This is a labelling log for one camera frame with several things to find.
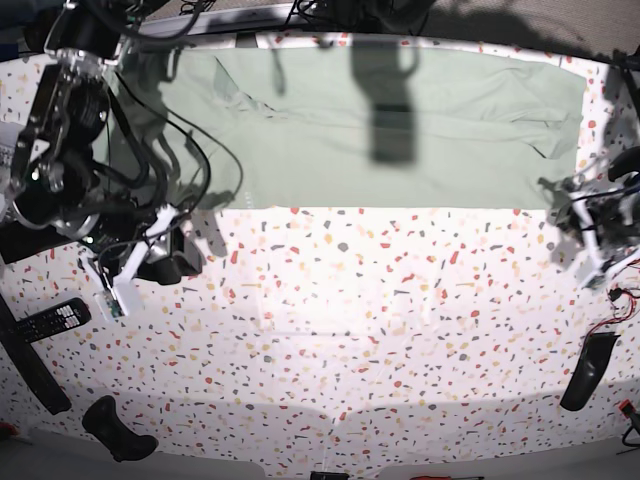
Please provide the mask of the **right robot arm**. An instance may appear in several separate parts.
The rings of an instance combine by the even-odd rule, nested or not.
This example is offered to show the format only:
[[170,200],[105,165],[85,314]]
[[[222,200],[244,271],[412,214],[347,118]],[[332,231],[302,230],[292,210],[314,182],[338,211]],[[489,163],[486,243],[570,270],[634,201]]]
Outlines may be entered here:
[[43,45],[53,61],[8,164],[5,263],[76,242],[85,249],[85,269],[105,287],[133,278],[173,285],[201,273],[202,255],[181,229],[213,178],[196,140],[200,129],[178,115],[166,118],[203,172],[198,191],[172,204],[167,167],[135,134],[104,77],[132,42],[173,47],[186,41],[190,24],[166,36],[141,32],[155,7],[152,1],[62,6]]

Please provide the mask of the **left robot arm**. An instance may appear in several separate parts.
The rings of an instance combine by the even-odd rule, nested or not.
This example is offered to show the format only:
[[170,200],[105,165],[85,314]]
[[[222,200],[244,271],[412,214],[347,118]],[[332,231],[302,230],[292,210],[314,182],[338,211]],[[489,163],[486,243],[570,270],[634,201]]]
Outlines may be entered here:
[[563,234],[586,245],[584,234],[593,232],[602,249],[631,247],[639,243],[639,176],[623,185],[574,175],[559,181],[541,177],[538,184],[550,195],[548,222]]

